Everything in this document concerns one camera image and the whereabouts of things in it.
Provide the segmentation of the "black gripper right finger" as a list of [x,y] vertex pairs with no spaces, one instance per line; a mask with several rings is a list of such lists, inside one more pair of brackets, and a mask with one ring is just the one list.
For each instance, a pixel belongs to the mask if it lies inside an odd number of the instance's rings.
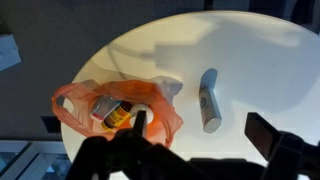
[[265,160],[269,160],[281,133],[256,112],[249,112],[244,133]]

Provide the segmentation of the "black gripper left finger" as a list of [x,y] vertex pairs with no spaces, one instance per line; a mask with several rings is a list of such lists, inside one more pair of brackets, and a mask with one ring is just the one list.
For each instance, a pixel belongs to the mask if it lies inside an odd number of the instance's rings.
[[144,110],[137,113],[133,129],[142,137],[145,136],[147,126],[147,115]]

